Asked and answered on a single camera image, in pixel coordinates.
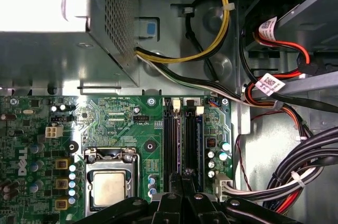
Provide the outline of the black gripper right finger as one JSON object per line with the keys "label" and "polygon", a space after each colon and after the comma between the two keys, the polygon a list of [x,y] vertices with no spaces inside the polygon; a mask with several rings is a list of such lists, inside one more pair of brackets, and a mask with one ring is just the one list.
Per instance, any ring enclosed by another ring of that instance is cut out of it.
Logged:
{"label": "black gripper right finger", "polygon": [[185,169],[184,198],[187,210],[184,216],[192,223],[299,223],[239,197],[221,203],[212,201],[206,194],[196,191],[197,184],[196,171]]}

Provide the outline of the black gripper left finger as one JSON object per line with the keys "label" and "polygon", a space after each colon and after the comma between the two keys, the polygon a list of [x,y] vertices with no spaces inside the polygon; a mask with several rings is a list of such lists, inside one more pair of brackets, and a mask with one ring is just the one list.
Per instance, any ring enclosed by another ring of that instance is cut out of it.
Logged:
{"label": "black gripper left finger", "polygon": [[148,203],[132,197],[106,207],[76,223],[180,223],[183,200],[182,177],[172,173],[169,191]]}

